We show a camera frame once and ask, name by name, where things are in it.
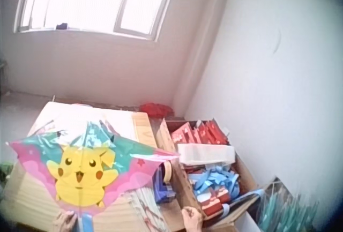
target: windowsill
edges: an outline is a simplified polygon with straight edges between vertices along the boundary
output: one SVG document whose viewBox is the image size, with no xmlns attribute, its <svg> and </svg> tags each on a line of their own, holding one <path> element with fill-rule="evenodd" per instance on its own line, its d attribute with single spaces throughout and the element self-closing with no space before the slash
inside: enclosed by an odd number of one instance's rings
<svg viewBox="0 0 343 232">
<path fill-rule="evenodd" d="M 155 47 L 157 44 L 158 36 L 155 40 L 151 40 L 142 36 L 130 35 L 130 34 L 123 34 L 123 33 L 115 33 L 115 32 L 102 32 L 102 31 L 92 31 L 87 29 L 75 29 L 75 28 L 68 28 L 68 29 L 54 29 L 54 28 L 43 28 L 43 29 L 30 29 L 26 31 L 17 31 L 16 34 L 31 34 L 31 33 L 44 33 L 44 32 L 51 32 L 51 33 L 61 33 L 61 34 L 78 34 L 78 33 L 87 33 L 93 34 L 94 36 L 108 36 L 111 37 L 114 41 L 122 44 L 137 44 L 141 46 L 151 46 Z"/>
</svg>

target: window frame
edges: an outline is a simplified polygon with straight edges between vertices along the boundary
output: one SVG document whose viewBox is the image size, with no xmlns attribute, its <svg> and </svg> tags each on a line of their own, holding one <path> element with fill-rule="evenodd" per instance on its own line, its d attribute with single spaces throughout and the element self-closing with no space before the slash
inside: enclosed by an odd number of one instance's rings
<svg viewBox="0 0 343 232">
<path fill-rule="evenodd" d="M 54 27 L 41 27 L 41 28 L 32 28 L 32 13 L 33 13 L 33 8 L 34 8 L 34 3 L 36 0 L 33 0 L 32 8 L 31 8 L 31 13 L 30 13 L 30 18 L 29 18 L 29 24 L 28 26 L 23 26 L 23 21 L 24 21 L 24 14 L 25 14 L 25 9 L 27 5 L 27 0 L 19 0 L 18 4 L 18 18 L 16 22 L 16 27 L 15 27 L 15 32 L 30 32 L 30 31 L 54 31 L 56 28 Z M 160 32 L 160 28 L 162 25 L 162 22 L 164 20 L 164 14 L 165 11 L 169 5 L 169 0 L 161 0 L 161 4 L 158 8 L 158 11 L 155 15 L 151 30 L 149 34 L 144 34 L 142 32 L 130 30 L 130 29 L 125 29 L 121 27 L 121 22 L 123 19 L 126 3 L 128 0 L 122 0 L 118 14 L 115 20 L 115 25 L 113 28 L 112 32 L 104 32 L 104 31 L 95 31 L 91 29 L 81 29 L 81 28 L 73 28 L 69 27 L 67 31 L 85 31 L 85 32 L 96 32 L 96 33 L 106 33 L 106 34 L 114 34 L 114 35 L 120 35 L 120 36 L 129 36 L 129 37 L 135 37 L 135 38 L 140 38 L 140 39 L 145 39 L 145 40 L 150 40 L 150 41 L 156 41 Z M 46 23 L 46 17 L 47 17 L 47 11 L 48 8 L 46 9 L 46 14 L 44 17 L 44 25 Z"/>
</svg>

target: blue ribbon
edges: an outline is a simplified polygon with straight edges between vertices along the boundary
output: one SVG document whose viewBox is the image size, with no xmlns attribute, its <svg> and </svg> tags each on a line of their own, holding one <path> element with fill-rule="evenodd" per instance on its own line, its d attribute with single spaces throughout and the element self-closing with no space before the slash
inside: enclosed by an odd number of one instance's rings
<svg viewBox="0 0 343 232">
<path fill-rule="evenodd" d="M 188 179 L 196 181 L 194 194 L 198 196 L 209 187 L 218 190 L 220 186 L 225 186 L 229 191 L 231 199 L 235 199 L 240 194 L 240 187 L 237 182 L 238 174 L 228 171 L 227 167 L 220 165 L 211 166 L 202 174 L 189 174 Z"/>
</svg>

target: window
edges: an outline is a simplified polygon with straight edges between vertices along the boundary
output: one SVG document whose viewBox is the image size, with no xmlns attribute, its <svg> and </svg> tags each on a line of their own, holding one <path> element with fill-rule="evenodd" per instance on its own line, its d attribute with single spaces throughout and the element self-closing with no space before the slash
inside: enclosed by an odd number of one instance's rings
<svg viewBox="0 0 343 232">
<path fill-rule="evenodd" d="M 18 31 L 68 29 L 156 38 L 168 0 L 24 0 Z"/>
</svg>

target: finger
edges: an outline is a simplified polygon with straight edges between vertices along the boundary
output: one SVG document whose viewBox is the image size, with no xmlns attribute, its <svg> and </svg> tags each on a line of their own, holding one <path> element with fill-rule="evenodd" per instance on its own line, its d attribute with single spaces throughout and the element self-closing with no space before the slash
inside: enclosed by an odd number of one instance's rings
<svg viewBox="0 0 343 232">
<path fill-rule="evenodd" d="M 74 216 L 74 212 L 73 211 L 67 211 L 67 212 L 65 212 L 65 216 L 66 216 L 65 221 L 69 222 L 71 220 L 71 218 Z"/>
<path fill-rule="evenodd" d="M 70 221 L 69 221 L 67 227 L 68 227 L 69 229 L 72 229 L 72 228 L 74 227 L 74 225 L 75 225 L 76 220 L 77 220 L 77 215 L 74 214 L 73 217 L 70 219 Z"/>
<path fill-rule="evenodd" d="M 184 208 L 184 209 L 182 209 L 181 210 L 181 214 L 182 214 L 182 218 L 183 218 L 183 220 L 187 220 L 187 219 L 189 219 L 189 212 L 187 211 L 187 209 L 186 208 Z"/>
<path fill-rule="evenodd" d="M 63 213 L 62 211 L 59 211 L 58 215 L 56 216 L 56 219 L 59 219 L 59 217 L 61 217 L 62 213 Z"/>
<path fill-rule="evenodd" d="M 63 212 L 61 214 L 61 216 L 59 216 L 59 220 L 61 220 L 61 221 L 65 221 L 66 220 L 66 213 L 65 212 Z"/>
</svg>

